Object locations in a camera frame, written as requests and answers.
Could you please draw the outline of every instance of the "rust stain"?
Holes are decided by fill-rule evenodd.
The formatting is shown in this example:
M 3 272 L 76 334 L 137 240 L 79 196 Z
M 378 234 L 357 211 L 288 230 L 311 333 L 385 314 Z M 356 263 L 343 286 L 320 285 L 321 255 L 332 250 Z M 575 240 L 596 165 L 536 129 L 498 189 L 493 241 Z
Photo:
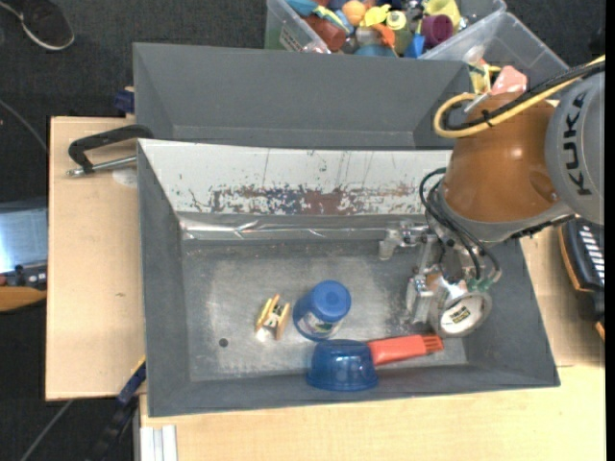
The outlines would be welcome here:
M 337 186 L 324 191 L 302 185 L 262 187 L 243 185 L 210 190 L 211 213 L 256 215 L 355 215 L 416 213 L 418 183 L 400 182 L 377 188 Z

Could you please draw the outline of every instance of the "black shoe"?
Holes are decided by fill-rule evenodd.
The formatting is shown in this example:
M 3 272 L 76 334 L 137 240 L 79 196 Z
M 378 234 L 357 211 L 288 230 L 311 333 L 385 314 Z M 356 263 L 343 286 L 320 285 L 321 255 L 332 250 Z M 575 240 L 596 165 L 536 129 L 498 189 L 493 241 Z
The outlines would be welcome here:
M 0 7 L 14 13 L 28 37 L 45 49 L 60 51 L 75 40 L 62 11 L 49 0 L 0 0 Z

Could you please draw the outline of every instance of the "blue plastic cup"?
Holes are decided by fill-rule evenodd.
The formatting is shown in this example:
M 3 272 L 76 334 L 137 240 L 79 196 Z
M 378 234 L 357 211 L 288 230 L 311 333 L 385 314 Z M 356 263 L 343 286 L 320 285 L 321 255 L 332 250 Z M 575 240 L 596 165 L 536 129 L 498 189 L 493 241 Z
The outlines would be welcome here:
M 367 344 L 355 340 L 326 340 L 316 345 L 307 372 L 310 386 L 328 391 L 362 391 L 378 385 Z

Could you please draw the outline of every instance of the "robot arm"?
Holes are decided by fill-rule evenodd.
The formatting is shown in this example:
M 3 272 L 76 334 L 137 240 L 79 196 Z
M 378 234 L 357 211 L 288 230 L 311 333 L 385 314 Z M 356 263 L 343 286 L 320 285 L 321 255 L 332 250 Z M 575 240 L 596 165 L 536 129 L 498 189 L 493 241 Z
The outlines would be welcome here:
M 604 74 L 601 57 L 519 97 L 494 96 L 457 127 L 442 124 L 474 95 L 436 114 L 436 131 L 457 141 L 448 167 L 420 186 L 429 228 L 407 286 L 413 323 L 444 337 L 472 332 L 487 318 L 487 291 L 501 274 L 490 247 L 575 214 L 603 224 Z M 546 101 L 568 85 L 556 106 Z

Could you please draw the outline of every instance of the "blue bottle cap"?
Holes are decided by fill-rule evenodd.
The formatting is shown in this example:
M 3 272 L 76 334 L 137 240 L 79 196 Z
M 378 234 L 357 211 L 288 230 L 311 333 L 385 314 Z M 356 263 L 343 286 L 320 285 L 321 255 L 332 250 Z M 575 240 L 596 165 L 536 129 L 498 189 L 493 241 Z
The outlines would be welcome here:
M 310 386 L 328 391 L 362 391 L 378 385 L 369 347 L 355 340 L 316 345 L 306 379 Z
M 350 292 L 339 281 L 321 281 L 311 290 L 310 295 L 314 314 L 328 323 L 341 320 L 350 310 Z

